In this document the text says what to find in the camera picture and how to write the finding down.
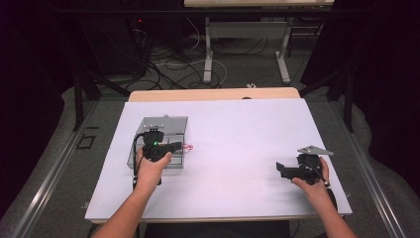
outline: gray mat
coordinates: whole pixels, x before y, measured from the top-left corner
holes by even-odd
[[[86,210],[81,207],[93,193],[123,105],[122,101],[99,102],[83,128],[84,136],[79,140],[78,149],[66,165],[32,237],[85,237],[88,234],[91,223],[84,220]],[[308,105],[326,148],[335,153],[332,162],[339,179],[351,194],[349,202],[354,214],[346,220],[360,237],[389,237],[330,104],[309,102]],[[297,221],[291,221],[290,231],[294,232],[296,226]],[[295,237],[314,237],[323,231],[318,219],[301,220]]]

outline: white tabletop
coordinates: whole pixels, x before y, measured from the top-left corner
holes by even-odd
[[[185,0],[185,7],[281,7],[333,5],[334,0]]]
[[[275,163],[296,167],[297,149],[325,148],[304,99],[127,102],[85,218],[107,220],[132,191],[127,166],[144,117],[187,116],[184,169],[165,170],[146,222],[291,219],[316,216]],[[330,158],[339,212],[351,214]]]

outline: table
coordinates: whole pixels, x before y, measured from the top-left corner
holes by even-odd
[[[275,168],[275,162],[296,167],[299,148],[325,148],[306,102],[294,88],[243,88],[133,92],[85,219],[105,222],[130,194],[134,135],[143,117],[163,114],[188,116],[185,143],[194,149],[184,155],[184,169],[163,172],[144,222],[316,217],[300,188]],[[351,214],[330,158],[324,158],[339,212]]]
[[[333,5],[334,0],[185,0],[185,7],[226,8],[226,7],[293,7]],[[203,81],[211,80],[213,52],[212,38],[270,38],[282,39],[280,52],[275,52],[282,82],[290,84],[290,77],[284,56],[293,25],[293,18],[286,22],[210,22],[206,17],[206,61]]]

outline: white table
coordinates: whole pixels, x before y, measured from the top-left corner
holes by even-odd
[[[268,89],[224,90],[252,98]],[[275,163],[296,167],[297,149],[325,148],[304,99],[229,99],[127,102],[105,159],[85,218],[106,221],[132,191],[127,166],[134,135],[143,117],[188,116],[184,169],[165,170],[143,216],[145,222],[246,221],[315,217],[304,193],[280,177]],[[195,97],[201,90],[192,90]],[[339,212],[352,213],[330,158],[330,181]]]
[[[333,5],[334,0],[185,0],[185,7],[226,8],[226,7],[295,7]],[[290,77],[284,56],[290,37],[293,19],[287,22],[210,22],[206,17],[206,62],[203,81],[211,81],[213,52],[212,38],[268,38],[282,39],[279,52],[275,52],[282,82],[289,84]]]

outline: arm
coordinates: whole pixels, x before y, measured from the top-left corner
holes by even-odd
[[[139,149],[138,162],[142,156],[143,150]],[[155,191],[161,173],[170,162],[170,158],[171,153],[167,153],[155,163],[141,160],[136,188],[93,237],[133,237],[149,198]]]
[[[328,165],[322,157],[320,158],[320,161],[323,168],[323,177],[326,180],[329,180]],[[292,182],[305,192],[307,199],[321,217],[321,221],[324,224],[325,231],[327,232],[327,236],[329,238],[357,237],[353,230],[337,212],[330,196],[328,195],[327,188],[321,180],[313,185],[307,184],[300,178],[294,178]]]

